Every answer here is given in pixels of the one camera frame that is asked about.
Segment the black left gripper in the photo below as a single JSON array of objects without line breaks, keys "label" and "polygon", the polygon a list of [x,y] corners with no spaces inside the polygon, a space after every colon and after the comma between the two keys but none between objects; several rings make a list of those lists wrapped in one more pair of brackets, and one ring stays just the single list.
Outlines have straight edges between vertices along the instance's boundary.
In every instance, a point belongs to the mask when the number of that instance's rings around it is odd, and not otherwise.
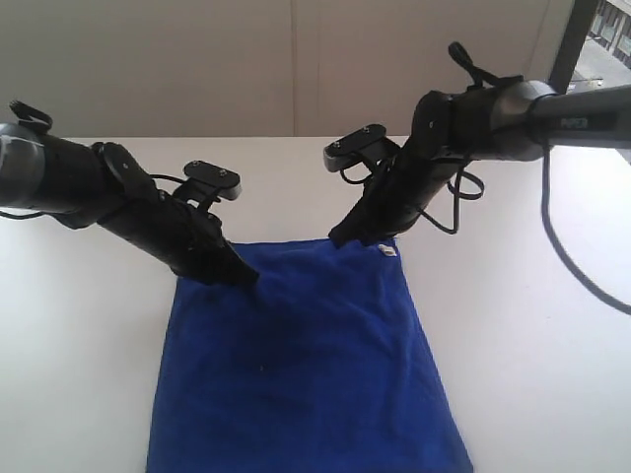
[{"label": "black left gripper", "polygon": [[163,191],[153,199],[126,202],[98,224],[181,277],[232,286],[253,285],[258,280],[258,272],[225,241],[220,226]]}]

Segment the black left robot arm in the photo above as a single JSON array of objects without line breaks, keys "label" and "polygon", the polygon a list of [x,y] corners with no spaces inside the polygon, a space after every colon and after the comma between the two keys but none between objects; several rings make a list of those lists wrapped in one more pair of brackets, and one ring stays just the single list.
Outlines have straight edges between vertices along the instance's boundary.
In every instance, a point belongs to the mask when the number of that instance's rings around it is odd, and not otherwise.
[{"label": "black left robot arm", "polygon": [[250,285],[257,272],[224,238],[208,211],[212,185],[189,177],[159,188],[123,146],[85,146],[20,124],[1,127],[1,205],[33,210],[71,230],[98,225],[179,277],[206,285]]}]

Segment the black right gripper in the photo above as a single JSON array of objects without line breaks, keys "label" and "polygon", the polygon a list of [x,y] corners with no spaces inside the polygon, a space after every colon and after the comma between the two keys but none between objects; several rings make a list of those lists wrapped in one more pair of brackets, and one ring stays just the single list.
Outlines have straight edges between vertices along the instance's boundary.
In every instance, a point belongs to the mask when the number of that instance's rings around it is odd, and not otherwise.
[{"label": "black right gripper", "polygon": [[370,246],[394,240],[416,223],[455,173],[456,158],[403,147],[328,238],[336,248],[351,241]]}]

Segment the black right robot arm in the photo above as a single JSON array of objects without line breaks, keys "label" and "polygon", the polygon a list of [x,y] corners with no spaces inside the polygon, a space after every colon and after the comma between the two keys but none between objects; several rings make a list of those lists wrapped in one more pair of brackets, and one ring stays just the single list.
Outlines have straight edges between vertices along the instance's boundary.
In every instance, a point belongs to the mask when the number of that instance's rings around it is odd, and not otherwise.
[{"label": "black right robot arm", "polygon": [[358,182],[361,198],[329,237],[336,246],[395,237],[471,162],[533,162],[554,146],[629,148],[629,87],[558,95],[545,83],[522,81],[456,95],[432,91],[417,104],[403,145],[374,123],[325,147],[328,171],[369,171]]}]

